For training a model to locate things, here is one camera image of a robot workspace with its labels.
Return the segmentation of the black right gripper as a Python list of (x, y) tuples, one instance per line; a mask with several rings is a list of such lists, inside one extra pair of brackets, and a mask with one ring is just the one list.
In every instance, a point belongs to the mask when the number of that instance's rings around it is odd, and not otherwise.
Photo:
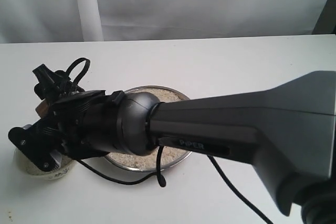
[(61, 166), (63, 156), (73, 160), (103, 157), (121, 149), (117, 117), (121, 92), (86, 91), (61, 98), (33, 125), (14, 127), (9, 140), (42, 171)]

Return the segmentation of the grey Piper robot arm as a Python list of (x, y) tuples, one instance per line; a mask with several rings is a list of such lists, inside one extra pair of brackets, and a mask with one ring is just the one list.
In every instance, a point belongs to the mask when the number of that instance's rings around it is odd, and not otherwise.
[(297, 204), (304, 223), (335, 223), (333, 71), (266, 91), (171, 103), (147, 92), (68, 94), (8, 138), (45, 172), (62, 155), (146, 156), (164, 147), (251, 164), (283, 215)]

